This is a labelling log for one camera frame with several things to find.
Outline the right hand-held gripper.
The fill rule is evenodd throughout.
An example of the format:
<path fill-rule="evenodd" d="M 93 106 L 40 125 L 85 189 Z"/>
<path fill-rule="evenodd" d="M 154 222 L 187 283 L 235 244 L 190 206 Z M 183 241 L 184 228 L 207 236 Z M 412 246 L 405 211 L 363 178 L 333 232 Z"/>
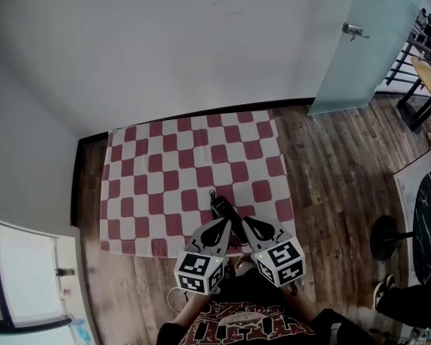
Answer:
<path fill-rule="evenodd" d="M 247 216 L 244 233 L 258 271 L 274 286 L 288 285 L 305 274 L 305 253 L 296 236 L 276 220 Z"/>

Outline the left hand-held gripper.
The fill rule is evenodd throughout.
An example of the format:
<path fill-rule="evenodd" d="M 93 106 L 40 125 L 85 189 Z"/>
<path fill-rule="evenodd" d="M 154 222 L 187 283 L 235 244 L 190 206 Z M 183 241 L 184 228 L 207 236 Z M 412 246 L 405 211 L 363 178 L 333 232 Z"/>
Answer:
<path fill-rule="evenodd" d="M 195 230 L 192 246 L 197 251 L 181 251 L 175 265 L 174 274 L 179 289 L 208 295 L 218 287 L 226 273 L 231 225 L 229 219 L 217 219 Z"/>

